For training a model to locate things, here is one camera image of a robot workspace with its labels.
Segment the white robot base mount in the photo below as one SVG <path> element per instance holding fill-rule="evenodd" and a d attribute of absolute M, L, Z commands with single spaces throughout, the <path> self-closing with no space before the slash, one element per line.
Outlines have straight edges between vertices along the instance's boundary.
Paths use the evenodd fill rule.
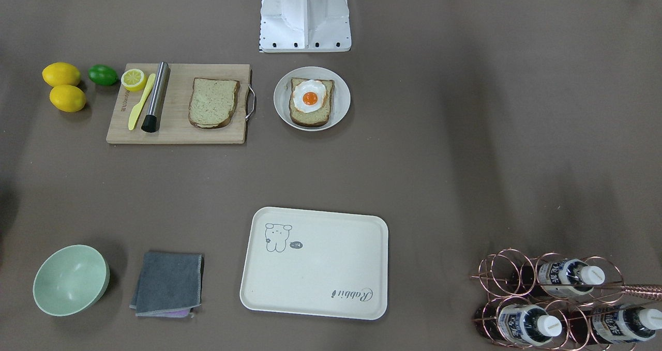
<path fill-rule="evenodd" d="M 261 0 L 259 50 L 331 53 L 352 48 L 348 0 Z"/>

